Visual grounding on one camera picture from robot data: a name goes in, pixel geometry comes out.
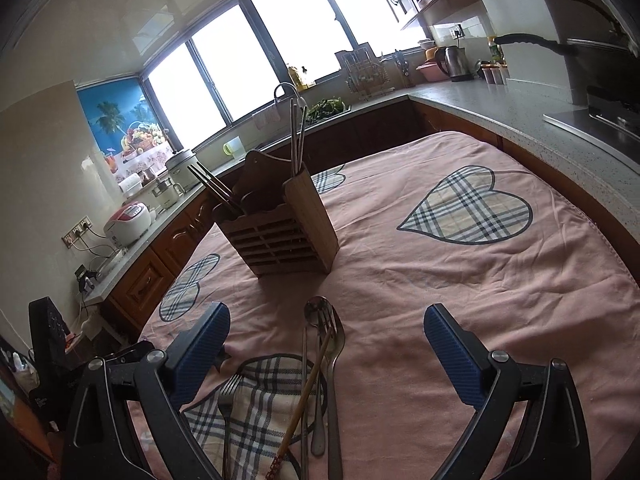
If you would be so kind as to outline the pink plastic basin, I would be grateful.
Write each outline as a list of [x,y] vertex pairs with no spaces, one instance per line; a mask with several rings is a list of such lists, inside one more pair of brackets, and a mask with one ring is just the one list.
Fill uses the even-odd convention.
[[419,65],[416,70],[428,82],[439,82],[449,79],[449,76],[438,66],[435,61],[425,62]]

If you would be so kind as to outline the green handled plastic jug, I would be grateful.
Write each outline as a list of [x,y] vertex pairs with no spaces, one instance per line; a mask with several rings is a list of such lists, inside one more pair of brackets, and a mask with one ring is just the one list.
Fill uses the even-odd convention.
[[239,136],[235,136],[222,146],[224,154],[234,159],[239,159],[245,156],[244,144]]

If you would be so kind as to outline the steel chopstick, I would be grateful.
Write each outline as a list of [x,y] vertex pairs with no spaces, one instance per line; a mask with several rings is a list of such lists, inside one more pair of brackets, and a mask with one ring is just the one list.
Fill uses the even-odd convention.
[[303,151],[304,151],[304,139],[306,132],[306,121],[308,115],[308,105],[306,102],[303,102],[303,105],[299,107],[296,122],[296,133],[294,136],[295,140],[295,162],[294,162],[294,174],[297,176],[299,171],[302,170],[303,165]]
[[298,171],[297,161],[297,99],[292,98],[290,101],[290,155],[291,155],[291,176],[294,178]]

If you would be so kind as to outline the green vegetables in sink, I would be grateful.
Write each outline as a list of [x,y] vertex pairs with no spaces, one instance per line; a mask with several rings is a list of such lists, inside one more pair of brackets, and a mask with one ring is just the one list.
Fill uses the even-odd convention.
[[326,99],[314,104],[307,112],[306,123],[318,124],[338,114],[348,111],[348,106],[342,99]]

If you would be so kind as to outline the yellow oil bottle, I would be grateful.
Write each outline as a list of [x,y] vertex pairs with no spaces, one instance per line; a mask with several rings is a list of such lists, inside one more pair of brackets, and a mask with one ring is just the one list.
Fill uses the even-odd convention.
[[294,66],[288,66],[288,76],[290,76],[292,84],[294,84],[297,91],[304,91],[305,85],[299,77],[299,73]]

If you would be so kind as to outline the white red rice cooker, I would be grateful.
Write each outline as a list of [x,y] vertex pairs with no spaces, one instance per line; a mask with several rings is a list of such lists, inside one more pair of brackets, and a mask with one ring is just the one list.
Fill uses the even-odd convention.
[[149,208],[140,202],[122,206],[104,224],[103,232],[117,247],[134,244],[151,226]]

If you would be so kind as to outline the black wok with lid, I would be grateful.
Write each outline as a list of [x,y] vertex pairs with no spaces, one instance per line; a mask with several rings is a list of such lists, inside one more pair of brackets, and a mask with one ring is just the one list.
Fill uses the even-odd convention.
[[617,18],[590,0],[570,0],[592,9],[608,22],[608,38],[567,37],[547,39],[525,32],[511,32],[495,38],[495,44],[533,44],[562,56],[573,70],[584,100],[617,102],[630,110],[639,108],[639,57]]

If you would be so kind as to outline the chrome sink faucet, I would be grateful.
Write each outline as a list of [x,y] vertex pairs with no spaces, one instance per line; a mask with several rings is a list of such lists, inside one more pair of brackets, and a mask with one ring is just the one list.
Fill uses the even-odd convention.
[[295,84],[287,81],[280,81],[273,89],[274,112],[280,119],[284,117],[285,107],[288,104],[295,104],[300,110],[306,110],[308,104]]

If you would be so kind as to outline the spice jar set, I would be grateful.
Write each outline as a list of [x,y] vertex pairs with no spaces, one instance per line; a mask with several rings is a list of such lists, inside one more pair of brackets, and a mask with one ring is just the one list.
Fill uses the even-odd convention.
[[510,78],[508,66],[500,63],[482,63],[480,72],[488,84],[506,84]]

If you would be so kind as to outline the wooden utensil holder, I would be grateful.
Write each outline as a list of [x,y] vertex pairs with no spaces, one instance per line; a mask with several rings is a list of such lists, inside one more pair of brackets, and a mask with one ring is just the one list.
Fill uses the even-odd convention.
[[287,159],[250,151],[232,197],[213,218],[258,278],[331,272],[340,244],[305,167],[293,172]]

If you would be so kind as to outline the tropical fruit poster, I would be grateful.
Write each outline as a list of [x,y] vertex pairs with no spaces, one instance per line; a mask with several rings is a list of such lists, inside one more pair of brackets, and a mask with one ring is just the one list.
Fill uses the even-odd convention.
[[172,147],[136,78],[79,89],[78,99],[104,162],[117,183],[166,170]]

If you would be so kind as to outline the dish drying rack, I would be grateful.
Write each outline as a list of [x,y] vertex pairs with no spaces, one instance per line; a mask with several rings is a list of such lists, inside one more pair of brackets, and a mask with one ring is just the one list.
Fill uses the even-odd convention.
[[383,63],[374,55],[367,42],[357,44],[354,50],[338,51],[335,57],[349,90],[356,94],[360,101],[367,101],[395,90]]

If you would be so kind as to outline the steel fork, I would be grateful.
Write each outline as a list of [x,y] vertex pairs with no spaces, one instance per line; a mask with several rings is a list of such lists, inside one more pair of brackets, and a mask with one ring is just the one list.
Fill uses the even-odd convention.
[[330,341],[326,349],[326,385],[328,386],[328,479],[341,480],[343,478],[343,462],[340,434],[340,420],[338,419],[337,394],[335,387],[335,372],[337,360],[345,347],[345,331],[335,308],[329,300],[320,301],[321,318],[329,331]]
[[231,376],[220,389],[218,396],[218,410],[222,418],[224,419],[224,448],[222,449],[222,478],[229,478],[229,442],[230,442],[230,424],[231,415],[233,412],[234,396],[236,390],[242,382],[242,376],[240,374],[234,374]]

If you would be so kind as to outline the gas stove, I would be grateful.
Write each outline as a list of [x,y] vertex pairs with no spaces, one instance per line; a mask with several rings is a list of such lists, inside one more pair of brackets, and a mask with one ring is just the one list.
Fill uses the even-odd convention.
[[587,105],[544,122],[595,145],[639,172],[639,92],[588,86]]

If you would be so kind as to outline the brown patterned chopstick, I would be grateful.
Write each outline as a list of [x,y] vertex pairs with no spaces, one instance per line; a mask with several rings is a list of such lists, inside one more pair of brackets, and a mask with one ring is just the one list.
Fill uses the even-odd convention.
[[314,381],[316,380],[320,372],[322,359],[326,354],[326,349],[329,347],[329,343],[331,339],[332,339],[332,334],[329,334],[328,336],[326,336],[326,338],[323,339],[322,346],[320,348],[319,355],[318,355],[318,361],[314,363],[314,367],[311,369],[311,372],[309,374],[308,379],[305,382],[302,393],[300,394],[295,411],[293,412],[293,415],[291,417],[290,423],[286,427],[286,431],[282,438],[281,444],[278,447],[277,453],[273,457],[270,467],[265,475],[265,478],[267,480],[274,480],[278,478],[278,474],[281,469],[284,456],[286,454],[286,451],[288,450],[288,447],[290,446],[295,429],[298,426],[300,419],[303,417],[304,411],[306,410],[306,406],[308,404],[308,398],[311,394],[311,390],[314,388]]

